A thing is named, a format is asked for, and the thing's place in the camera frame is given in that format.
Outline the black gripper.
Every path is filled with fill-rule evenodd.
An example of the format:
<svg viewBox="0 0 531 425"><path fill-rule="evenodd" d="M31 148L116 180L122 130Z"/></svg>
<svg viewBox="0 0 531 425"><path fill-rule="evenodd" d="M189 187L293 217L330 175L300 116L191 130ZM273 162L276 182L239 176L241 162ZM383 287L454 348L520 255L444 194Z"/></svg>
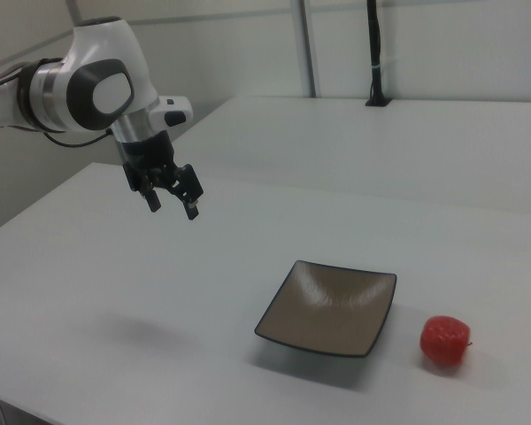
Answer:
<svg viewBox="0 0 531 425"><path fill-rule="evenodd" d="M167 190L183 204L189 220L198 215L198 199L203 187L191 164L178 167L174 163L174 150L166 131L140 142L122 143L123 169L132 191L140 191L152 213L161 208L154 187Z"/></svg>

